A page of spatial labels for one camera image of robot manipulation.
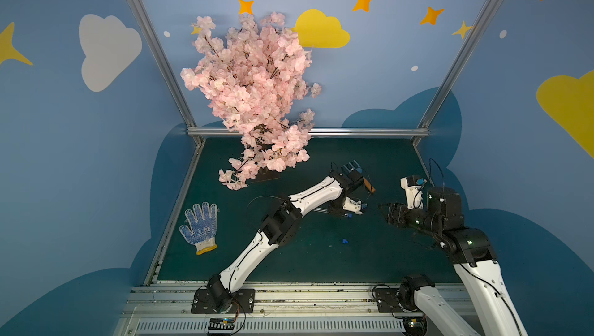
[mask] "black metal plate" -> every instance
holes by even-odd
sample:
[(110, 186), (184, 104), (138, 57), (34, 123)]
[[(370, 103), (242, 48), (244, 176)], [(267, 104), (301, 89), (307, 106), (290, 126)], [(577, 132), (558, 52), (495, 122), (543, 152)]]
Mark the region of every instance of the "black metal plate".
[(376, 288), (375, 298), (377, 310), (380, 313), (404, 313), (398, 301), (398, 290), (396, 288)]
[[(254, 312), (254, 295), (256, 290), (252, 288), (241, 289), (234, 294), (234, 299), (241, 304), (240, 313)], [(206, 288), (200, 288), (194, 293), (194, 300), (192, 301), (192, 314), (216, 314), (214, 310), (214, 303), (212, 302)], [(237, 311), (237, 305), (233, 302), (231, 308), (225, 314), (234, 315)]]

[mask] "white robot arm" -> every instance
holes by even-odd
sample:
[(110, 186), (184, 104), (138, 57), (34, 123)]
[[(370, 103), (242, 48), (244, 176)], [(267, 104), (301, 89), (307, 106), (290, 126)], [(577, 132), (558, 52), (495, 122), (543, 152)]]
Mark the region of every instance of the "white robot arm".
[(363, 183), (363, 176), (356, 170), (348, 174), (333, 170), (320, 183), (290, 195), (274, 213), (266, 216), (254, 239), (233, 264), (210, 278), (206, 287), (215, 308), (219, 312), (228, 309), (232, 294), (241, 288), (249, 274), (270, 252), (293, 238), (301, 219), (314, 208), (330, 202), (328, 212), (331, 214), (361, 213), (361, 202), (352, 200), (348, 195)]
[[(464, 226), (460, 195), (445, 186), (432, 187), (427, 210), (414, 208), (419, 206), (417, 199), (418, 194), (422, 197), (422, 191), (415, 188), (418, 192), (409, 192), (414, 186), (411, 180), (411, 177), (401, 179), (407, 204), (393, 204), (389, 221), (398, 227), (411, 227), (430, 235), (445, 251), (471, 296), (485, 336), (527, 336), (487, 236), (479, 229)], [(405, 277), (398, 299), (405, 309), (423, 311), (445, 336), (478, 335), (424, 275)]]

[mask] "artificial cherry blossom tree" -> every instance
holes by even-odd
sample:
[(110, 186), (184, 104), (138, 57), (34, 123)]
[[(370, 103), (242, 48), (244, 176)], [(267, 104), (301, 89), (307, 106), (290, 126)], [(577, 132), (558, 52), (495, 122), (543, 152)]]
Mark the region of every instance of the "artificial cherry blossom tree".
[(243, 135), (243, 156), (229, 159), (233, 170), (219, 171), (219, 181), (234, 190), (246, 187), (246, 180), (263, 167), (283, 171), (309, 159), (303, 147), (311, 138), (315, 113), (308, 109), (296, 122), (285, 116), (293, 100), (310, 90), (315, 98), (321, 91), (320, 85), (308, 87), (302, 78), (311, 51), (303, 50), (297, 32), (282, 28), (283, 14), (273, 12), (263, 19), (260, 31), (250, 14), (241, 14), (239, 22), (239, 31), (229, 29), (225, 47), (223, 40), (212, 37), (212, 19), (198, 17), (193, 26), (201, 30), (192, 44), (205, 56), (195, 69), (181, 73), (189, 90), (199, 87), (211, 101), (213, 115), (223, 119), (229, 131)]

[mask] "metal rod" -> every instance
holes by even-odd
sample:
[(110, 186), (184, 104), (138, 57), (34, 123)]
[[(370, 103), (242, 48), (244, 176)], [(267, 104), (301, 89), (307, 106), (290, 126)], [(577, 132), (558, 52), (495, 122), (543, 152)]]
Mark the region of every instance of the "metal rod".
[[(479, 12), (479, 15), (476, 17), (473, 28), (470, 31), (470, 35), (464, 39), (462, 47), (458, 51), (458, 55), (454, 59), (454, 62), (450, 66), (448, 73), (445, 75), (443, 82), (437, 89), (437, 92), (435, 93), (435, 96), (433, 96), (429, 107), (421, 118), (418, 126), (420, 129), (429, 128), (429, 125), (433, 121), (433, 118), (435, 118), (437, 111), (440, 109), (447, 95), (450, 93), (451, 88), (454, 86), (454, 83), (460, 76), (462, 69), (468, 62), (468, 59), (471, 57), (472, 52), (478, 45), (480, 38), (485, 33), (486, 28), (489, 26), (489, 23), (493, 19), (493, 16), (499, 9), (499, 6), (502, 2), (503, 0), (485, 1), (485, 4)], [(413, 138), (413, 145), (416, 146), (419, 144), (419, 142), (419, 136)]]
[(202, 149), (204, 149), (204, 141), (202, 141), (201, 146), (196, 148), (196, 152), (194, 153), (194, 156), (192, 157), (192, 160), (189, 163), (188, 172), (186, 173), (186, 176), (183, 179), (182, 188), (179, 191), (177, 199), (175, 200), (174, 208), (171, 211), (171, 215), (169, 216), (169, 221), (167, 221), (167, 226), (163, 231), (163, 236), (161, 236), (161, 241), (159, 242), (157, 251), (155, 251), (154, 253), (153, 261), (144, 279), (145, 286), (151, 284), (157, 266), (159, 266), (159, 262), (161, 262), (165, 257), (167, 247), (169, 246), (169, 241), (171, 241), (171, 237), (175, 233), (175, 224), (178, 221), (179, 214), (182, 210), (183, 202), (185, 201), (186, 195), (188, 194), (189, 185), (192, 182), (192, 176), (194, 176), (194, 171), (196, 170), (196, 165), (198, 164), (198, 160), (200, 159), (200, 154), (202, 154)]
[(183, 120), (188, 127), (195, 127), (196, 123), (192, 112), (189, 109), (188, 102), (186, 101), (183, 93), (178, 86), (176, 75), (174, 74), (169, 61), (165, 55), (165, 51), (159, 42), (159, 38), (153, 28), (153, 24), (150, 21), (149, 15), (144, 8), (142, 0), (127, 0), (132, 13), (140, 26), (140, 29), (146, 39), (151, 52), (153, 53), (154, 59), (159, 66), (159, 70), (165, 79), (165, 83), (169, 87), (169, 91), (174, 97), (175, 103), (179, 108), (179, 112), (182, 114)]
[[(429, 129), (346, 129), (346, 128), (314, 128), (309, 131), (311, 136), (344, 136), (354, 138), (410, 138), (429, 136)], [(241, 136), (238, 132), (229, 132), (225, 127), (190, 127), (188, 135), (216, 135), (216, 136)]]

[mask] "aluminum frame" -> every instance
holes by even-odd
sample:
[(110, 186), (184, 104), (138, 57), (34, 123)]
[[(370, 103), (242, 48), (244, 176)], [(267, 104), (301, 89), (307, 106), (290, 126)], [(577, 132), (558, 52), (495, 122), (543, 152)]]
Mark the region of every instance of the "aluminum frame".
[[(429, 129), (351, 129), (314, 127), (309, 131), (313, 137), (340, 136), (356, 138), (411, 138), (429, 136)], [(225, 127), (189, 127), (190, 136), (241, 136), (238, 132), (229, 132)]]
[[(120, 322), (114, 336), (136, 334), (142, 322), (173, 323), (165, 327), (175, 330), (179, 324), (188, 322), (202, 322), (203, 325), (210, 317), (224, 317), (221, 315), (192, 314), (190, 307), (194, 292), (204, 281), (159, 281), (150, 287), (135, 287), (123, 309)], [(247, 315), (251, 321), (278, 322), (291, 319), (294, 322), (303, 321), (358, 321), (375, 322), (395, 320), (390, 313), (379, 313), (377, 303), (371, 295), (371, 288), (375, 283), (314, 283), (314, 282), (246, 282), (245, 288), (254, 288), (254, 313)], [(397, 288), (399, 284), (388, 284)], [(450, 306), (462, 316), (476, 317), (471, 298), (463, 284), (436, 284), (436, 288), (448, 301)], [(421, 312), (394, 314), (401, 317), (422, 317)], [(336, 325), (315, 330), (317, 333), (346, 332)], [(384, 333), (395, 332), (388, 328), (374, 330), (354, 329), (354, 334), (364, 332)], [(303, 333), (303, 330), (286, 330), (286, 332)], [(196, 332), (180, 332), (188, 334), (204, 334)]]
[(202, 149), (204, 148), (204, 141), (201, 140), (200, 144), (197, 145), (196, 151), (194, 152), (194, 156), (189, 163), (188, 172), (186, 172), (186, 176), (183, 179), (182, 188), (179, 191), (178, 197), (175, 200), (175, 205), (173, 210), (171, 211), (171, 215), (169, 216), (169, 220), (167, 221), (167, 225), (165, 226), (165, 230), (163, 231), (163, 236), (161, 236), (161, 241), (159, 242), (159, 246), (157, 247), (157, 251), (155, 251), (153, 256), (153, 261), (151, 262), (150, 268), (148, 269), (148, 273), (144, 279), (144, 286), (148, 286), (153, 281), (153, 278), (156, 279), (156, 276), (159, 273), (159, 268), (163, 263), (163, 258), (165, 257), (165, 253), (167, 252), (167, 247), (169, 247), (169, 242), (171, 241), (171, 237), (175, 231), (175, 223), (178, 221), (179, 214), (182, 210), (183, 202), (188, 194), (189, 185), (192, 182), (192, 176), (194, 176), (194, 172), (196, 170), (196, 165), (198, 164), (198, 160), (200, 159), (200, 155), (202, 154)]
[[(445, 75), (444, 80), (433, 96), (431, 103), (429, 103), (429, 107), (425, 111), (425, 114), (423, 114), (423, 117), (417, 126), (418, 128), (429, 128), (429, 125), (435, 118), (435, 115), (441, 108), (441, 105), (443, 104), (447, 95), (450, 93), (454, 83), (456, 83), (456, 80), (460, 76), (462, 69), (464, 69), (464, 66), (470, 59), (472, 52), (474, 52), (482, 35), (485, 33), (486, 28), (491, 23), (491, 20), (493, 19), (493, 16), (495, 16), (495, 13), (497, 13), (497, 10), (499, 10), (502, 2), (503, 0), (485, 1), (485, 4), (479, 12), (479, 15), (476, 17), (473, 28), (470, 30), (470, 35), (464, 39), (462, 47), (458, 51), (458, 54), (450, 66), (448, 73)], [(420, 143), (420, 137), (416, 136), (412, 141), (413, 145), (416, 147)]]
[(163, 79), (165, 79), (165, 83), (167, 84), (167, 87), (169, 87), (171, 95), (174, 97), (175, 104), (177, 104), (179, 112), (182, 114), (183, 120), (188, 127), (195, 127), (196, 122), (194, 121), (194, 117), (192, 116), (192, 112), (188, 106), (188, 102), (186, 101), (182, 90), (178, 85), (176, 75), (174, 74), (171, 64), (169, 64), (169, 61), (165, 55), (165, 51), (163, 50), (163, 46), (161, 46), (161, 43), (159, 42), (159, 38), (157, 37), (157, 33), (154, 30), (153, 23), (151, 22), (149, 14), (144, 8), (142, 0), (126, 1), (128, 1), (130, 9), (132, 9), (132, 13), (134, 14), (134, 17), (140, 26), (140, 30), (142, 31), (146, 42), (153, 53), (155, 62), (159, 66), (159, 70), (163, 75)]

